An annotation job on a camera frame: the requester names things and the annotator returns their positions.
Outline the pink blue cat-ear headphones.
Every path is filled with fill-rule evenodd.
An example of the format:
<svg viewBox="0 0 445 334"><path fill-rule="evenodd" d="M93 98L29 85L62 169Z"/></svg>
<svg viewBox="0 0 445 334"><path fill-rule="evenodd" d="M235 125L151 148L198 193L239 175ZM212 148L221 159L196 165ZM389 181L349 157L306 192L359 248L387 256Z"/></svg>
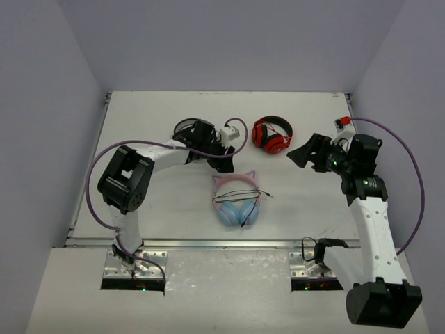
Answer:
<svg viewBox="0 0 445 334"><path fill-rule="evenodd" d="M218 191L232 182L241 182L249 189L237 189L218 195ZM252 225L259 215L261 197L264 192L257 184L257 173L232 173L211 177L211 202L220 221L227 227Z"/></svg>

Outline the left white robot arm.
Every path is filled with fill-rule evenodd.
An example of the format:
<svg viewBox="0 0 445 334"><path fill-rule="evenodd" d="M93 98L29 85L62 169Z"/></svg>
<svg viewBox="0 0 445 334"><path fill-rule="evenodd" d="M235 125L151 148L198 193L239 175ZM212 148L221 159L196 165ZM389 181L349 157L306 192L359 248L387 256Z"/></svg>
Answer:
<svg viewBox="0 0 445 334"><path fill-rule="evenodd" d="M114 256L131 269L137 262L152 265L153 260L140 254L143 238L138 208L147 195L153 174L201 159L219 173L231 173L232 158L238 152L231 142L239 136L239 130L230 122L216 129L206 120L186 118L176 124L172 138L166 143L144 141L146 147L137 150L132 148L135 141L127 140L101 151L99 158L113 153L97 184L112 221L106 223L96 212L91 214L100 225L113 231Z"/></svg>

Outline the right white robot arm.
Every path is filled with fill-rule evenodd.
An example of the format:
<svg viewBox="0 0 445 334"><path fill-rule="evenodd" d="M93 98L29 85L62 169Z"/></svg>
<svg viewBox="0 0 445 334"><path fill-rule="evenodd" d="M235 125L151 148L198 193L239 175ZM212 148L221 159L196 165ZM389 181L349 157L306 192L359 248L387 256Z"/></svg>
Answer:
<svg viewBox="0 0 445 334"><path fill-rule="evenodd" d="M405 328L423 297L420 287L409 283L398 261L389 227L387 189L375 174L382 140L355 134L348 150L340 142L340 137L313 134L287 157L300 168L312 162L315 172L341 177L341 191L359 234L362 264L354 261L346 241L332 238L315 241L311 260L337 277L346 293L352 324Z"/></svg>

